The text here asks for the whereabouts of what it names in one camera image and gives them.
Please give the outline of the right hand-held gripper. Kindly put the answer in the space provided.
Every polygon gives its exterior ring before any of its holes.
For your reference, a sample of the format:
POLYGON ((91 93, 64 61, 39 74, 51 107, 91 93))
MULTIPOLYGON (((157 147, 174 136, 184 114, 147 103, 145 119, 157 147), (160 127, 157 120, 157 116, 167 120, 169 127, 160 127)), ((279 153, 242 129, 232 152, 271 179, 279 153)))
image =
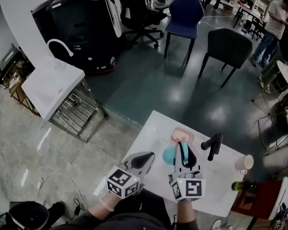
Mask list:
POLYGON ((195 201, 205 194, 206 181, 201 170, 202 156, 201 153, 193 145, 187 143, 188 151, 184 152, 183 145, 178 142, 175 148, 175 170, 174 172, 182 172, 185 166, 190 173, 181 175, 170 174, 169 184, 173 191, 175 201, 195 201))

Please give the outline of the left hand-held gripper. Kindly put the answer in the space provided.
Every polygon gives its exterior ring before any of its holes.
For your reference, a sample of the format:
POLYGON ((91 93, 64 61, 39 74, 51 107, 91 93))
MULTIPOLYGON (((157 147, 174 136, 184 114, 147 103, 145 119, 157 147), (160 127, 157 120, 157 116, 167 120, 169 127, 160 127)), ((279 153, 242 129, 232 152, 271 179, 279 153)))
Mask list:
POLYGON ((121 199, 125 199, 140 191, 141 179, 136 175, 146 175, 155 159, 153 152, 138 152, 129 155, 123 162, 126 168, 133 168, 129 173, 114 166, 107 175, 107 189, 121 199))

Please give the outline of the pink and teal plastic object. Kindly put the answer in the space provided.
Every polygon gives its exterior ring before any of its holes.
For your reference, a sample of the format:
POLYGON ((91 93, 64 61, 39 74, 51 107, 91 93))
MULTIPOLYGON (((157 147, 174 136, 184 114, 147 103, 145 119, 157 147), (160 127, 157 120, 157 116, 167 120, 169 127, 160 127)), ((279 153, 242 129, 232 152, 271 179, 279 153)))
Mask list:
MULTIPOLYGON (((189 158, 188 143, 186 141, 183 141, 181 145, 183 150, 183 152, 181 152, 181 155, 183 156, 183 162, 184 164, 187 164, 189 158)), ((168 165, 174 164, 175 156, 176 156, 176 147, 168 147, 163 151, 162 154, 163 161, 168 165)))

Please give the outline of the person's left forearm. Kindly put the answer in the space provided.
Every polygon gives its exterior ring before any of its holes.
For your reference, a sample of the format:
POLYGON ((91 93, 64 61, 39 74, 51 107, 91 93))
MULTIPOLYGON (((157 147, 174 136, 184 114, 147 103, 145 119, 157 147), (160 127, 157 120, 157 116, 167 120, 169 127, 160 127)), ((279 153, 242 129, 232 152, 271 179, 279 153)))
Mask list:
MULTIPOLYGON (((107 205, 109 205, 112 208, 114 208, 121 201, 121 198, 112 192, 108 193, 102 199, 107 205)), ((97 205, 89 208, 88 211, 90 212, 91 215, 93 215, 94 217, 96 217, 99 220, 105 220, 107 218, 107 216, 111 213, 111 212, 107 211, 100 204, 100 202, 97 205)))

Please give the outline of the person's right forearm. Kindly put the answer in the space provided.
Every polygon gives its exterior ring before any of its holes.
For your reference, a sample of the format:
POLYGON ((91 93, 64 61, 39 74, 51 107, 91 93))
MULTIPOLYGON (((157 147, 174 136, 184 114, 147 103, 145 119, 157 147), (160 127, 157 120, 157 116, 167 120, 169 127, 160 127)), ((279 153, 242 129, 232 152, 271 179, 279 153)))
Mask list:
POLYGON ((192 208, 192 201, 179 201, 177 211, 177 223, 185 224, 195 221, 196 215, 192 208))

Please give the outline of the green bottle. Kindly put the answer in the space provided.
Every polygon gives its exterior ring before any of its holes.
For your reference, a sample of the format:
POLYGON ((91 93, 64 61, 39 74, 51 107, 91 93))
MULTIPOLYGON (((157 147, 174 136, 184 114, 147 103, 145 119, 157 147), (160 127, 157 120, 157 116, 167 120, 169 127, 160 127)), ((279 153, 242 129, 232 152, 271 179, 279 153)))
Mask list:
POLYGON ((256 193, 257 184, 256 182, 251 182, 251 181, 239 181, 239 182, 234 182, 231 186, 231 189, 233 191, 256 193))

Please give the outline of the pink dish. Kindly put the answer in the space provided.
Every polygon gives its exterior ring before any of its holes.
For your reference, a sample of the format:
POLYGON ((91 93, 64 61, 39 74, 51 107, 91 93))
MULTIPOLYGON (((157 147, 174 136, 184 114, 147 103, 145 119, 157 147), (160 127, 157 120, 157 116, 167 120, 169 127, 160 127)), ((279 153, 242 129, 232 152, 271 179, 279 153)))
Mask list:
POLYGON ((175 142, 188 142, 188 143, 192 143, 194 140, 194 134, 190 133, 189 131, 182 129, 182 128, 175 128, 171 138, 175 141, 175 142))

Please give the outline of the white square table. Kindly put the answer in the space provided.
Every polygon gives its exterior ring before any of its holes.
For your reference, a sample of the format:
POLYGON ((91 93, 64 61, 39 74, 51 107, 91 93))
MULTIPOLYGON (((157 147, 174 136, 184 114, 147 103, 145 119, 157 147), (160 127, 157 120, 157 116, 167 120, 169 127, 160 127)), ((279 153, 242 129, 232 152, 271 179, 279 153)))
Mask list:
POLYGON ((149 173, 144 177, 144 188, 164 199, 174 201, 173 190, 169 185, 169 174, 174 166, 167 165, 162 158, 163 151, 176 144, 171 138, 174 129, 181 128, 191 134, 194 139, 190 145, 193 152, 202 156, 200 162, 206 181, 204 197, 192 203, 193 209, 207 214, 226 217, 236 199, 237 192, 231 189, 236 181, 242 181, 243 175, 235 168, 235 162, 244 155, 222 144, 218 155, 208 161, 208 150, 201 149, 201 143, 209 137, 189 127, 153 111, 145 125, 130 147, 127 155, 142 151, 152 151, 155 159, 149 173))

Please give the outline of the black T-shaped tool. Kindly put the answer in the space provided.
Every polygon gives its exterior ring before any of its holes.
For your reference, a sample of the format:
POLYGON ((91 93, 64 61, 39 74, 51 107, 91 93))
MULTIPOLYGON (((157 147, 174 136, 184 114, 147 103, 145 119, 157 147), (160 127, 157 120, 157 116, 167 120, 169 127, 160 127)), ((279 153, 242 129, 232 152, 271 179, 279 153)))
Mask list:
POLYGON ((214 155, 219 154, 222 141, 223 141, 223 135, 221 133, 217 133, 212 138, 210 138, 209 140, 201 144, 202 150, 210 149, 209 155, 207 158, 208 161, 212 161, 214 159, 214 155))

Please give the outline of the pale pink bangle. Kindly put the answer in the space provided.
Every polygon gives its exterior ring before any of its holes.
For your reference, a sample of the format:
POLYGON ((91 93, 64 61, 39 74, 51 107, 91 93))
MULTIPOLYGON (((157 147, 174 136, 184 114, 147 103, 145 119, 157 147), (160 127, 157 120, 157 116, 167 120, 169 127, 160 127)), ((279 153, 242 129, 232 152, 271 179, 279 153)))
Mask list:
POLYGON ((100 198, 99 200, 100 204, 109 212, 113 212, 114 208, 110 207, 109 205, 107 205, 102 198, 100 198))

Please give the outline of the cream mug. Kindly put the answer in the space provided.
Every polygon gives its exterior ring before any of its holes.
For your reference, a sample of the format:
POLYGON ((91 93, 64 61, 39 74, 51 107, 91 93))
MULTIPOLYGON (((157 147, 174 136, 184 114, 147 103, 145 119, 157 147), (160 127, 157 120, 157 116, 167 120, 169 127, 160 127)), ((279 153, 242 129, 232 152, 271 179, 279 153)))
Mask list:
POLYGON ((252 155, 245 155, 240 157, 235 162, 235 169, 238 170, 242 175, 246 175, 247 172, 253 167, 254 159, 252 155))

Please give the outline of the person's dark top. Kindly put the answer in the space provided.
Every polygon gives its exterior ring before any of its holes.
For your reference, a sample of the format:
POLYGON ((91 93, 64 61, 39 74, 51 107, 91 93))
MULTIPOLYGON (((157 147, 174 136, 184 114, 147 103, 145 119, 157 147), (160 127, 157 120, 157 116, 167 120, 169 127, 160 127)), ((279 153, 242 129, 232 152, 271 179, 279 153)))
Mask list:
POLYGON ((198 230, 196 219, 173 227, 164 199, 143 189, 114 207, 105 220, 99 220, 86 210, 76 219, 51 230, 198 230))

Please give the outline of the black power adapter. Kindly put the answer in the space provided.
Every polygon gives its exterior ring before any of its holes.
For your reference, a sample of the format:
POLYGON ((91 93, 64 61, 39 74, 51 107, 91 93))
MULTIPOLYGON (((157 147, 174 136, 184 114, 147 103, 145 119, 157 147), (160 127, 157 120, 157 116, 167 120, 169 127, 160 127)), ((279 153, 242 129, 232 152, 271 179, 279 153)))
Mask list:
POLYGON ((73 216, 70 220, 73 220, 76 216, 78 216, 81 211, 85 211, 85 209, 82 208, 80 201, 77 198, 74 198, 73 201, 76 204, 76 208, 75 208, 73 216))

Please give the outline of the brown low table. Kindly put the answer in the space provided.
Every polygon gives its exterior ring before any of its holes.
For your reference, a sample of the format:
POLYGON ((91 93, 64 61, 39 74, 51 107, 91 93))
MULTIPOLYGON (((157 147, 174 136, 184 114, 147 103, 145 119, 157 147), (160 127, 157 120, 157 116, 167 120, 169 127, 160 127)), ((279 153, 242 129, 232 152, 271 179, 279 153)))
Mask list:
POLYGON ((256 193, 240 191, 231 211, 258 219, 268 219, 281 190, 282 181, 258 183, 256 193))

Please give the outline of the idle grey gripper device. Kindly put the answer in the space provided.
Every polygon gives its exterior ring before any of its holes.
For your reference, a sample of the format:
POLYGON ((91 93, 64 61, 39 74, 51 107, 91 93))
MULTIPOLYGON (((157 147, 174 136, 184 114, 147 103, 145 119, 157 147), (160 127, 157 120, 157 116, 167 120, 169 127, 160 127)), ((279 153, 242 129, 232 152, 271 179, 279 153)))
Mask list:
POLYGON ((284 230, 286 221, 288 220, 288 207, 283 203, 279 207, 279 211, 270 223, 269 230, 284 230))

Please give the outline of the dark grey chair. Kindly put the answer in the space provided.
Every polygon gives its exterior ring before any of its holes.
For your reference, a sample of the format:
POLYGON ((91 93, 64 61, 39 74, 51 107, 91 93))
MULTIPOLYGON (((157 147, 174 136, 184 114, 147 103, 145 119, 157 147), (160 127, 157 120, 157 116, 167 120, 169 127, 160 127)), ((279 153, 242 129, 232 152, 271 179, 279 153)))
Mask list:
POLYGON ((201 77, 209 58, 224 63, 221 71, 229 65, 233 67, 221 87, 224 87, 233 73, 240 69, 252 52, 252 42, 247 37, 228 28, 211 30, 208 33, 207 50, 198 75, 201 77))

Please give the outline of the black round stool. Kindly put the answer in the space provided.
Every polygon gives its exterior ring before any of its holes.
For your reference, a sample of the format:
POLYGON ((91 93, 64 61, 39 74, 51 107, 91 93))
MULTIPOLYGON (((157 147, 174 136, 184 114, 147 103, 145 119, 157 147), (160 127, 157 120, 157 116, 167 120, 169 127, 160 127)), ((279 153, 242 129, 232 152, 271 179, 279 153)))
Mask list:
POLYGON ((9 215, 20 230, 41 230, 48 221, 49 211, 40 203, 25 201, 13 206, 9 215))

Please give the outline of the wooden shelf rack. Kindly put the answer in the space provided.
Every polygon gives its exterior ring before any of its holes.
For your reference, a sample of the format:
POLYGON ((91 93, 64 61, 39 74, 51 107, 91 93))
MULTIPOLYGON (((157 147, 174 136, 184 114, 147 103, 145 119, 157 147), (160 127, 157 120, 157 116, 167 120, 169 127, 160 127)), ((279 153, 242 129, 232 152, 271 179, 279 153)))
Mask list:
POLYGON ((32 114, 40 116, 39 112, 27 97, 23 90, 23 84, 27 77, 33 72, 35 67, 29 61, 20 47, 11 44, 7 54, 1 60, 3 67, 1 80, 7 87, 10 97, 15 99, 18 104, 24 106, 32 114))

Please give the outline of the white curved faucet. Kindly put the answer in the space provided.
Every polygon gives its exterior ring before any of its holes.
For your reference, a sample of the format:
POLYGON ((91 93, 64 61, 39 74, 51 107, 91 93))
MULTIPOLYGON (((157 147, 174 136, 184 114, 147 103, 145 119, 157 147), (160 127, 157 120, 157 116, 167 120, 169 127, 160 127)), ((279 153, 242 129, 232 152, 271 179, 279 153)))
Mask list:
POLYGON ((65 66, 66 63, 65 62, 61 63, 61 60, 54 57, 54 55, 51 52, 50 47, 49 47, 50 43, 53 43, 53 42, 59 43, 60 45, 62 45, 65 48, 65 50, 67 51, 67 53, 69 54, 69 57, 73 57, 74 53, 67 47, 67 45, 63 41, 61 41, 59 39, 55 39, 55 38, 48 40, 48 42, 47 42, 48 57, 50 60, 52 60, 54 62, 55 69, 63 71, 66 68, 66 66, 65 66))

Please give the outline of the black floor cleaning machine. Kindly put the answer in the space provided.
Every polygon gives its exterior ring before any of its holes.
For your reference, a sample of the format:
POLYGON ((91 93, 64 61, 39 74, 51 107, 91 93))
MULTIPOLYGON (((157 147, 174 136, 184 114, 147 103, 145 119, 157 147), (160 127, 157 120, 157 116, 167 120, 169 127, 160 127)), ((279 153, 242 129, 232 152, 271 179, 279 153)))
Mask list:
POLYGON ((123 34, 115 0, 47 0, 31 11, 53 55, 86 74, 110 72, 123 48, 123 34))

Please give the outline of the blue chair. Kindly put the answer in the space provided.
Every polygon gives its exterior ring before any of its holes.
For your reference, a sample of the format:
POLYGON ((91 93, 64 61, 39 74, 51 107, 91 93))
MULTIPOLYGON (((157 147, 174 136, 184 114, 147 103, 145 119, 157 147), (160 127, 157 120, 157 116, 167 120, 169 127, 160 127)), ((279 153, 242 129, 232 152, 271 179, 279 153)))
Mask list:
POLYGON ((199 0, 173 0, 169 5, 171 19, 166 32, 164 57, 167 57, 168 46, 172 35, 190 39, 190 44, 183 66, 188 65, 195 40, 198 36, 198 23, 203 18, 204 10, 199 0))

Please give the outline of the black mesh office chair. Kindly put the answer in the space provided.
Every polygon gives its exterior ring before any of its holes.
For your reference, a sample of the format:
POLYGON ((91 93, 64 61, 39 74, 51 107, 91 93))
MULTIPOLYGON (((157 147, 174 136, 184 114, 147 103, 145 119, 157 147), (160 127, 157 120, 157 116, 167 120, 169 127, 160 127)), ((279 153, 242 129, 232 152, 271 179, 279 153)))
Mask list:
POLYGON ((152 33, 159 33, 161 37, 164 36, 162 30, 153 28, 152 26, 159 25, 160 22, 167 17, 164 9, 168 8, 167 5, 161 5, 155 10, 147 7, 145 0, 119 0, 121 4, 120 19, 121 24, 126 29, 124 35, 135 35, 129 41, 134 44, 140 37, 145 36, 152 40, 154 48, 159 47, 157 39, 152 36, 152 33))

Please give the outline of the black desk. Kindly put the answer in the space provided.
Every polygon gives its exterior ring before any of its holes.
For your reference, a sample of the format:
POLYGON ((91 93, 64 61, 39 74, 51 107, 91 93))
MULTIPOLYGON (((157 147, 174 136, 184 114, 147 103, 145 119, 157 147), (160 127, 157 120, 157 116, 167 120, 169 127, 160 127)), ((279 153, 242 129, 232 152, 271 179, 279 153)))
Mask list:
POLYGON ((235 28, 238 23, 241 24, 241 31, 245 34, 251 34, 252 39, 262 39, 264 35, 264 27, 266 22, 263 21, 262 16, 258 13, 251 11, 243 5, 238 6, 238 10, 233 18, 235 28))

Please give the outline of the white sink table steel frame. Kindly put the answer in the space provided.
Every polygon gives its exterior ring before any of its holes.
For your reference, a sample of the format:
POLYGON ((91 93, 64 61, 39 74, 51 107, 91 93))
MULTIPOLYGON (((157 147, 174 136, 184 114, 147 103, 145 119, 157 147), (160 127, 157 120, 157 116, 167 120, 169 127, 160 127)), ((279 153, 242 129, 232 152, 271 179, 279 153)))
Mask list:
POLYGON ((107 114, 84 77, 83 70, 48 57, 22 88, 45 121, 87 143, 107 114))

